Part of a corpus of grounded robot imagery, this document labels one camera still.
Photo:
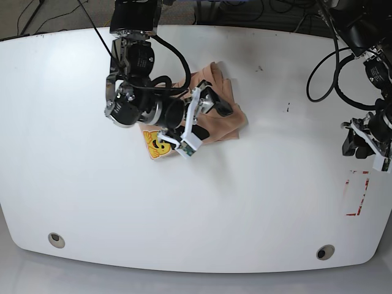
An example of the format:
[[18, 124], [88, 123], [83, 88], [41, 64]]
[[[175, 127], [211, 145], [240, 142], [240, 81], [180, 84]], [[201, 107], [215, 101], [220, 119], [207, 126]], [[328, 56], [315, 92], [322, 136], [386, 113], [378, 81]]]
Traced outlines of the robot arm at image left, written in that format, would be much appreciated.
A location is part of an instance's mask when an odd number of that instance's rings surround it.
[[[184, 56], [157, 35], [165, 1], [115, 1], [110, 33], [116, 36], [109, 51], [105, 116], [120, 127], [135, 123], [159, 127], [157, 139], [184, 156], [193, 155], [202, 139], [193, 131], [199, 114], [216, 110], [221, 117], [233, 109], [220, 98], [211, 83], [201, 81], [191, 88], [191, 72]], [[173, 87], [166, 75], [150, 79], [155, 54], [149, 39], [173, 52], [180, 60], [185, 80]]]

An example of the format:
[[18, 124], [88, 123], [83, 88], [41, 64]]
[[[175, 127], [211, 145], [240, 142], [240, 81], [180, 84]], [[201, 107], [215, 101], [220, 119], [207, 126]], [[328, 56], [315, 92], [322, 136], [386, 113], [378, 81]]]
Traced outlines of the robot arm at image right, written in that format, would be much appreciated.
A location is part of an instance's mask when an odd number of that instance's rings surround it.
[[[391, 157], [391, 1], [318, 1], [320, 14], [333, 33], [351, 51], [337, 58], [333, 78], [336, 94], [353, 108], [366, 111], [360, 119], [342, 123], [348, 135], [343, 156], [365, 159], [373, 155]], [[371, 105], [349, 98], [339, 86], [341, 70], [363, 58], [367, 79], [381, 96]]]

